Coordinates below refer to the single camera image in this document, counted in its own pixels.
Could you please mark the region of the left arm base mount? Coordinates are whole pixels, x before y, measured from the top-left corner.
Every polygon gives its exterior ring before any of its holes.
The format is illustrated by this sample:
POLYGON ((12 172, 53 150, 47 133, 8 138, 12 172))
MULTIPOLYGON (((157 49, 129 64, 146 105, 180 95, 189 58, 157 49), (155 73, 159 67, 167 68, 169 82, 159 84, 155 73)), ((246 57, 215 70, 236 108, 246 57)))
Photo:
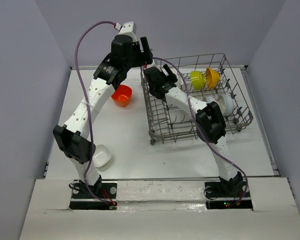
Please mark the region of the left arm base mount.
POLYGON ((71 182, 68 187, 71 189, 71 210, 114 211, 118 207, 118 183, 115 181, 102 181, 100 189, 93 189, 91 186, 89 189, 97 198, 91 195, 85 183, 80 180, 71 182))

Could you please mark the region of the white square bowl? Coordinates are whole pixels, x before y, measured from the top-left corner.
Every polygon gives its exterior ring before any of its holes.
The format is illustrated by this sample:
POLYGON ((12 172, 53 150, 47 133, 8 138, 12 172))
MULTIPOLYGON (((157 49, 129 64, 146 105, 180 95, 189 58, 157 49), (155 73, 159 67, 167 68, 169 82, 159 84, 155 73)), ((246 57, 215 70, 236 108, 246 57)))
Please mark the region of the white square bowl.
POLYGON ((103 167, 111 159, 111 151, 103 144, 99 144, 95 147, 93 155, 93 163, 97 168, 103 167))

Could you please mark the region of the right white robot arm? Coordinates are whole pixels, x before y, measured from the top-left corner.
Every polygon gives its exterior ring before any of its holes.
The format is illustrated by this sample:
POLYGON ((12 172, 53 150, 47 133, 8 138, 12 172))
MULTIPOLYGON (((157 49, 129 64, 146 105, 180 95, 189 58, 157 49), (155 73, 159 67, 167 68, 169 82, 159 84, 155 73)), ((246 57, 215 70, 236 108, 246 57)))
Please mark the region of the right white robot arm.
POLYGON ((210 148, 218 168, 219 182, 216 192, 226 197, 234 196, 241 188, 243 176, 239 167, 230 160, 226 141, 226 123, 219 105, 199 100, 177 86, 177 76, 168 65, 164 73, 156 65, 143 70, 149 92, 156 99, 179 108, 192 118, 197 135, 210 148))

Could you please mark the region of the green round bowl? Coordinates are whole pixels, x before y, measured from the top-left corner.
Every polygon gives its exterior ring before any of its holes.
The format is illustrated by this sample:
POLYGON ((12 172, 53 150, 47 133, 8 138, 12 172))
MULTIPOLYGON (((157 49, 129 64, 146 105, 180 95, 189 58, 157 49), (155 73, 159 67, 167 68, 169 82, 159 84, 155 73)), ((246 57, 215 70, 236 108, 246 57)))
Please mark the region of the green round bowl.
POLYGON ((206 77, 201 71, 192 71, 190 73, 190 80, 195 90, 201 90, 206 85, 206 77))

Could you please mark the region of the white round bowl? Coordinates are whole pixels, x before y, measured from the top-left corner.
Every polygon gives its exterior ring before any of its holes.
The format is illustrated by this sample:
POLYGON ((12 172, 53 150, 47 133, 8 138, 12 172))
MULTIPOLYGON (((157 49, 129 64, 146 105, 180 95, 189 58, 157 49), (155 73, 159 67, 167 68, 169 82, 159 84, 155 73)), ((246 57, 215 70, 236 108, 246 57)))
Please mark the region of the white round bowl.
POLYGON ((218 104, 218 100, 217 100, 216 98, 214 98, 213 96, 206 96, 206 97, 205 97, 205 101, 206 101, 207 103, 215 102, 215 103, 218 104))
POLYGON ((217 103, 223 116, 229 116, 235 109, 235 102, 228 94, 220 94, 217 103))

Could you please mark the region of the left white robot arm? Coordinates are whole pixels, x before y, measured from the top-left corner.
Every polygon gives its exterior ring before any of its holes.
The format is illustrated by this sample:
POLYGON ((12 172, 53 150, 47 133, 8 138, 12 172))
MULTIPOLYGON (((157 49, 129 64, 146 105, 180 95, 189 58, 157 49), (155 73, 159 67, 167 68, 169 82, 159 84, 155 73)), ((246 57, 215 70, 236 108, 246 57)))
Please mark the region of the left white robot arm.
POLYGON ((84 97, 78 107, 63 125, 53 129, 58 148, 70 158, 78 172, 80 189, 91 198, 98 196, 102 188, 102 177, 92 165, 96 151, 92 124, 127 78, 128 71, 152 61, 153 54, 145 36, 134 40, 129 35, 116 35, 110 53, 97 67, 89 88, 83 88, 84 97))

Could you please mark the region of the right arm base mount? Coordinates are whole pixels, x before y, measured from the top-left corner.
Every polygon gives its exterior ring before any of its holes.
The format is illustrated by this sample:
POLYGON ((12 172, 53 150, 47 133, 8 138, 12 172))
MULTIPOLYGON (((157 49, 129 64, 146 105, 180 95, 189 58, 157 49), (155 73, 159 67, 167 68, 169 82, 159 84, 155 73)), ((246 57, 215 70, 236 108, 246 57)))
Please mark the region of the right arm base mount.
POLYGON ((219 178, 219 181, 204 183, 203 194, 208 210, 253 209, 251 195, 240 172, 229 181, 219 178))

